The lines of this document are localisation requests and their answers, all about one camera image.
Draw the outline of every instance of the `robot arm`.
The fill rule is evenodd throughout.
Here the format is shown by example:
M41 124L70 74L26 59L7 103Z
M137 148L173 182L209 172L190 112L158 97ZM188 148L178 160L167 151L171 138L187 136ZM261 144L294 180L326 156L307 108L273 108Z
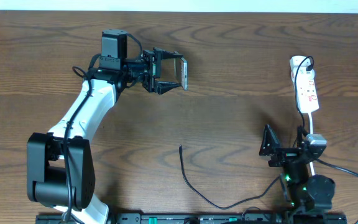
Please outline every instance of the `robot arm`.
M135 59L127 59L128 36L140 47L141 54ZM181 60L182 84L156 80L161 78L161 61L170 58ZM93 68L96 59L99 59L99 67ZM96 182L90 149L93 136L121 92L137 82L142 82L148 92L160 95L179 86L186 89L187 67L183 63L186 60L177 52L171 53L158 48L142 51L140 42L126 31L104 30L102 52L93 57L88 72L84 74L86 80L81 92L71 108L47 134L33 133L28 140L29 199L61 212L66 212L71 202L73 216L69 218L78 223L106 223L109 208L93 193ZM69 148L68 158L63 155L64 146ZM70 177L67 169L51 165L57 159L66 160L70 167Z

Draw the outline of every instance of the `wood grain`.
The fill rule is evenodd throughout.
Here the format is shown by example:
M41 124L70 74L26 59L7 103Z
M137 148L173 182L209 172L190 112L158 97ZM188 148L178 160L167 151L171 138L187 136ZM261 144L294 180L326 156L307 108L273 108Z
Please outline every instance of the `wood grain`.
M260 194L280 173L258 156L264 124L291 144L296 113L288 60L316 59L321 109L314 130L328 140L327 162L358 172L358 15L157 12L0 11L0 223L33 223L53 212L26 195L26 142L45 133L71 106L85 68L100 51L101 31L125 29L144 49L177 50L189 61L189 91L126 90L92 143L96 193L107 203L143 212L221 212ZM129 54L138 48L129 43ZM172 73L165 77L173 78ZM334 211L358 218L358 179L316 164L336 182ZM276 185L249 206L282 205Z

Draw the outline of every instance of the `white background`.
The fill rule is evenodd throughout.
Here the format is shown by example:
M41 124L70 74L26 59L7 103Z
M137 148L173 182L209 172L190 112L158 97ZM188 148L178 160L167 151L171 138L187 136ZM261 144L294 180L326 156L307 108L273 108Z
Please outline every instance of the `white background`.
M0 0L0 9L358 13L358 0Z

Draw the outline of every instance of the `power strip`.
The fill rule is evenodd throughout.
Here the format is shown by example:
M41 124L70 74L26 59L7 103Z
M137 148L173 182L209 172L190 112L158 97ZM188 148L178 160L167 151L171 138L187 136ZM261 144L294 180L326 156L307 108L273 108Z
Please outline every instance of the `power strip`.
M305 56L294 56L290 60L291 79L295 87L295 75L300 63ZM301 113L311 113L319 108L316 85L314 82L314 69L306 71L307 66L311 65L310 59L306 59L299 68L296 77L297 102Z

